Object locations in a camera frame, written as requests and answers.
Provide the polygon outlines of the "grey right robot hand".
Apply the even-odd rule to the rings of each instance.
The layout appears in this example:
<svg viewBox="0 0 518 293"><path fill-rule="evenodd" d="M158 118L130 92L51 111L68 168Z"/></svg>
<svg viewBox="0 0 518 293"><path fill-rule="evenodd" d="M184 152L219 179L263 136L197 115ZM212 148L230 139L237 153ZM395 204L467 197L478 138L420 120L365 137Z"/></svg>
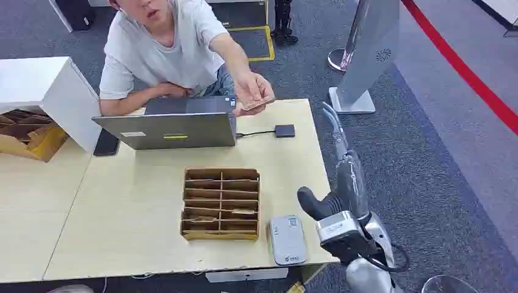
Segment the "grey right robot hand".
<svg viewBox="0 0 518 293"><path fill-rule="evenodd" d="M316 221L342 211L349 211L360 222L367 224L371 217L368 194L358 154L349 148L340 119L332 106L323 102L323 112L333 127L337 163L336 186L323 200L318 200L305 186L297 191L301 208Z"/></svg>

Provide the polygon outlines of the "person's right hand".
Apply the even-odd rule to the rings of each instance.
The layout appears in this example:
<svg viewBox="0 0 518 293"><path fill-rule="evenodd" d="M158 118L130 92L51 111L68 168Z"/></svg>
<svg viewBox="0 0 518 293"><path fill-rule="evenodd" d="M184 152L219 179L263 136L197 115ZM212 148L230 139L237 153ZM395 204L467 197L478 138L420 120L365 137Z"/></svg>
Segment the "person's right hand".
<svg viewBox="0 0 518 293"><path fill-rule="evenodd" d="M184 88L169 82L160 83L155 87L155 89L159 96L168 96L171 98L185 98L192 92L192 89Z"/></svg>

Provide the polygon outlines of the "person's left hand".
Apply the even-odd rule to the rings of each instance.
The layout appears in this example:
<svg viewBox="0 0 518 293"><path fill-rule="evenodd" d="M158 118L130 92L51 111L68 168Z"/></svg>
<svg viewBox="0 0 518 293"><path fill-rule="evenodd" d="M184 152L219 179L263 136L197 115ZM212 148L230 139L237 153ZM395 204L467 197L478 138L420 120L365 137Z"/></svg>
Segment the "person's left hand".
<svg viewBox="0 0 518 293"><path fill-rule="evenodd" d="M238 98L233 111L236 117L259 114L275 100L271 83L258 73L241 74L234 80L234 86Z"/></svg>

